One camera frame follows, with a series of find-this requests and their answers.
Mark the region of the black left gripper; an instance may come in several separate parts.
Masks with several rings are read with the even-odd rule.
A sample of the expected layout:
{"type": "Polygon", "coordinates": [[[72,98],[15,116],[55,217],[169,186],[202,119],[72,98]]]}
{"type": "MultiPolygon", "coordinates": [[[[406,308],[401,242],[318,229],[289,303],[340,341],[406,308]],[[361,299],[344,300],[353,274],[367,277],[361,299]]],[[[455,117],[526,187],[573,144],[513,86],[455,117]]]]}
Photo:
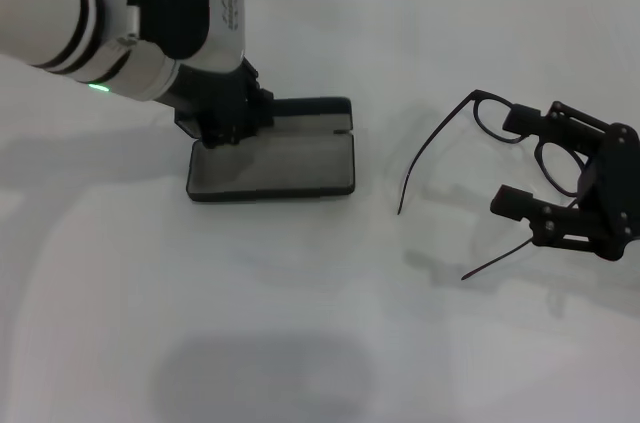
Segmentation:
{"type": "Polygon", "coordinates": [[[235,145],[273,126],[273,93],[263,88],[255,67],[244,59],[230,73],[186,65],[173,82],[174,123],[207,149],[235,145]]]}

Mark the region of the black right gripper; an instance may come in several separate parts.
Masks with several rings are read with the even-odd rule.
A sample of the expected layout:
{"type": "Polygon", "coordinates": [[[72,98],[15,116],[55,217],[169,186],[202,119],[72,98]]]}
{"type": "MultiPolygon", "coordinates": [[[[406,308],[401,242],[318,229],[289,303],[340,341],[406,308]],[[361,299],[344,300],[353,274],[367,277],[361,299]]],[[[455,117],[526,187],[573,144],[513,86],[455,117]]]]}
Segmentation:
{"type": "Polygon", "coordinates": [[[640,240],[640,136],[633,128],[604,123],[556,101],[546,115],[514,104],[502,129],[538,136],[537,162],[543,161],[546,144],[588,160],[578,180],[579,208],[503,185],[491,202],[492,213],[526,219],[535,246],[595,253],[609,261],[621,259],[626,246],[640,240]]]}

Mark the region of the black glasses case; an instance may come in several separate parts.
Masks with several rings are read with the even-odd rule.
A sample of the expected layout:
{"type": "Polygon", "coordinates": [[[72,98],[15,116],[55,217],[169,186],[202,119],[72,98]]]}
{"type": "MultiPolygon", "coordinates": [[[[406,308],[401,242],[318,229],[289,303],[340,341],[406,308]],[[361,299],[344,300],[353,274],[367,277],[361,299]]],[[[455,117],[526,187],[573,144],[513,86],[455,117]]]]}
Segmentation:
{"type": "Polygon", "coordinates": [[[199,203],[342,197],[356,186],[351,100],[276,99],[273,125],[237,145],[192,146],[186,192],[199,203]]]}

